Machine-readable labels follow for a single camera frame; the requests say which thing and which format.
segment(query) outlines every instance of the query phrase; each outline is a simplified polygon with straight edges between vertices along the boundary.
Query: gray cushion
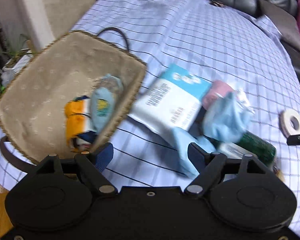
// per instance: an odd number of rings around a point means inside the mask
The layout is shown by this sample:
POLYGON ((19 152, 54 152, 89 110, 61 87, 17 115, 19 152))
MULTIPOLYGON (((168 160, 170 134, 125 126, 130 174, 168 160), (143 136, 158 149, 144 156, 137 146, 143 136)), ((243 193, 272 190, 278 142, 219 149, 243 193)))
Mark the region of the gray cushion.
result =
POLYGON ((285 10, 259 0, 261 12, 267 15, 282 34, 282 40, 300 51, 300 33, 296 19, 285 10))

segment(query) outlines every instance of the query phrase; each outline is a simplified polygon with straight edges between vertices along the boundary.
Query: white tape roll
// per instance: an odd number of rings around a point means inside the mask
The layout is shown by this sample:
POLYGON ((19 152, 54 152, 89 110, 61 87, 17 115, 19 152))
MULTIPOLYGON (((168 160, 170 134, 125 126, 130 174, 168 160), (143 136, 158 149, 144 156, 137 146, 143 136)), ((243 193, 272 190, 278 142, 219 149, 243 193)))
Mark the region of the white tape roll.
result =
POLYGON ((300 115, 293 109, 286 109, 280 114, 282 133, 286 138, 300 134, 300 115))

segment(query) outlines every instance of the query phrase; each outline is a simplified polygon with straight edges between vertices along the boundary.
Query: white plastic wrapper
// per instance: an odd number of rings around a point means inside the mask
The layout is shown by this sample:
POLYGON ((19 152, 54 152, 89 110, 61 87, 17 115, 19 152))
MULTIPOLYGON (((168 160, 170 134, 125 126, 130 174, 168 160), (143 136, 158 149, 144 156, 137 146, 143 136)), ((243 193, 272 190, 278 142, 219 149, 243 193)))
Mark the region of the white plastic wrapper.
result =
POLYGON ((133 105, 129 116, 173 146, 172 127, 189 130, 211 83, 175 64, 133 105))

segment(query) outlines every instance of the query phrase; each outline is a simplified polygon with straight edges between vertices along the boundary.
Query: woven basket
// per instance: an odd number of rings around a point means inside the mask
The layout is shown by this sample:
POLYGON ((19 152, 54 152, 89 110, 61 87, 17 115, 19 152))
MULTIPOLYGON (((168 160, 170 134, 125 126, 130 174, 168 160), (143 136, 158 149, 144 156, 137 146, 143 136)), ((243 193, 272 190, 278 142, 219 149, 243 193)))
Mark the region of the woven basket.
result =
POLYGON ((91 95, 104 75, 119 77, 124 91, 90 152, 109 140, 129 112, 146 63, 129 53, 120 30, 106 30, 119 32, 127 50, 86 32, 67 33, 32 58, 1 96, 0 126, 12 145, 34 163, 53 153, 60 158, 75 155, 66 145, 64 106, 77 96, 91 95))

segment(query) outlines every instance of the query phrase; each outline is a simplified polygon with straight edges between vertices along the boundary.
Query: checkered tablecloth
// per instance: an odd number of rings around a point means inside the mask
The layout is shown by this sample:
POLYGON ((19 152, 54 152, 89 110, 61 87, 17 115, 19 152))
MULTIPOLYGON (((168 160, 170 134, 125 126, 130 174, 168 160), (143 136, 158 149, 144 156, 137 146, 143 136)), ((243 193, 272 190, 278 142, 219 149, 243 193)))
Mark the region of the checkered tablecloth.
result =
MULTIPOLYGON (((255 110, 249 131, 276 147, 285 183, 297 197, 290 227, 300 234, 300 147, 288 147, 279 130, 282 110, 300 114, 300 84, 272 22, 206 0, 98 0, 74 29, 95 34, 106 27, 120 28, 130 52, 148 64, 140 95, 171 63, 208 81, 221 79, 243 88, 255 110)), ((117 33, 101 38, 123 47, 117 33)), ((198 134, 196 125, 191 133, 198 134)), ((127 118, 111 142, 114 158, 103 174, 117 188, 184 189, 190 183, 179 171, 175 149, 140 123, 127 118)))

